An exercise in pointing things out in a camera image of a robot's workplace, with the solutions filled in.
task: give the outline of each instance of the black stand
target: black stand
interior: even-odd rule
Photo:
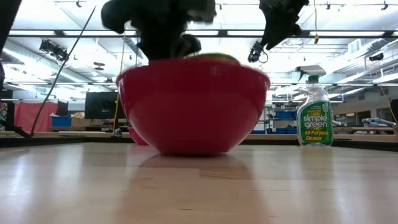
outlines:
[[[4,45],[6,44],[7,36],[10,33],[15,17],[17,16],[21,1],[22,0],[0,0],[0,54],[2,52],[2,49],[4,48]],[[6,74],[4,73],[4,69],[0,62],[0,100],[5,78]],[[24,138],[30,138],[30,135],[28,135],[20,127],[14,126],[13,124],[9,124],[2,120],[0,120],[0,124],[7,129],[13,130],[15,133],[21,135]]]

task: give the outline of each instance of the spray bottle cap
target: spray bottle cap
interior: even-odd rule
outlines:
[[[319,76],[318,75],[310,75],[308,77],[308,82],[309,83],[317,83],[317,82],[319,82]]]

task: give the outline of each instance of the plastic bowl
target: plastic bowl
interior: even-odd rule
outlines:
[[[146,143],[140,135],[134,130],[134,128],[129,128],[129,134],[131,139],[139,146],[147,146],[148,143]]]
[[[215,60],[159,60],[116,80],[123,110],[161,154],[218,154],[254,128],[269,79],[251,68]]]

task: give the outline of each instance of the red curtain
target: red curtain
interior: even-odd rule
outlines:
[[[41,103],[20,102],[15,104],[14,124],[20,126],[24,131],[31,131],[40,106]],[[50,114],[56,114],[57,109],[57,103],[45,103],[39,119],[37,120],[35,131],[49,131],[52,125]]]

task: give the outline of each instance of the bowl rim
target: bowl rim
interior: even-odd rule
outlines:
[[[154,63],[165,63],[165,62],[167,62],[167,63],[177,63],[177,62],[178,63],[181,63],[181,62],[182,63],[210,63],[212,65],[220,64],[220,65],[227,65],[227,66],[230,66],[230,67],[239,67],[239,68],[244,68],[244,69],[250,69],[250,70],[256,72],[259,75],[264,75],[265,76],[268,88],[271,85],[270,78],[263,71],[260,71],[258,69],[251,68],[251,67],[248,67],[248,66],[245,66],[245,65],[238,65],[238,64],[235,64],[235,63],[227,63],[227,62],[224,62],[224,61],[212,60],[212,59],[209,60],[208,58],[198,58],[198,59],[195,59],[195,60],[187,60],[187,59],[184,59],[184,58],[172,58],[172,59],[156,60],[156,61],[151,62],[151,64],[154,64]],[[142,66],[142,67],[136,67],[136,68],[129,68],[129,69],[125,70],[120,75],[118,75],[118,77],[116,77],[116,81],[115,81],[116,82],[116,86],[119,88],[120,81],[127,75],[127,73],[129,71],[134,70],[134,69],[144,69],[144,68],[146,68],[148,66],[150,66],[150,65],[146,65],[146,66]]]

